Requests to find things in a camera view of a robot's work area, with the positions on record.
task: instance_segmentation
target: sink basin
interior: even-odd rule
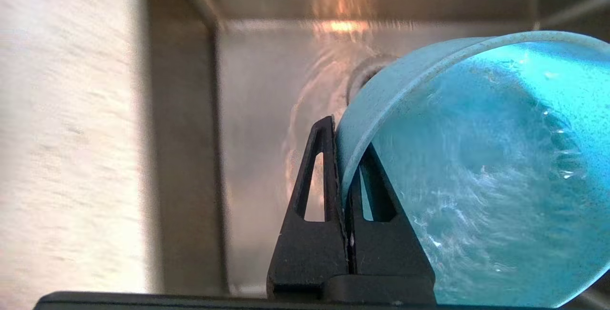
[[[148,0],[166,292],[265,297],[311,125],[430,43],[528,30],[609,40],[610,0]],[[320,220],[314,175],[307,216]],[[610,306],[602,277],[567,307]]]

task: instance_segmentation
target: splashing water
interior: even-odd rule
[[[561,278],[586,249],[587,167],[570,123],[518,80],[456,67],[468,77],[418,86],[373,144],[439,303],[535,305],[532,285]]]

